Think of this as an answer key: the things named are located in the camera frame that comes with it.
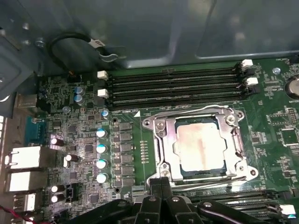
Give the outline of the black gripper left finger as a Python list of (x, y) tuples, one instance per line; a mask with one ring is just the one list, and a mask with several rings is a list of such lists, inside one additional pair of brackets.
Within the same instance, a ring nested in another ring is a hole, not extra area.
[(159, 224), (162, 207), (162, 179), (150, 180), (150, 194), (130, 203), (116, 199), (89, 212), (79, 215), (65, 224)]

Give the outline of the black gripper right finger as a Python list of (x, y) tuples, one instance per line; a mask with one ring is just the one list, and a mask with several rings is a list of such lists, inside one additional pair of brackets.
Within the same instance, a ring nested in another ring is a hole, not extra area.
[(161, 183), (161, 220), (168, 224), (280, 224), (282, 209), (273, 190), (245, 191), (184, 198), (168, 178)]

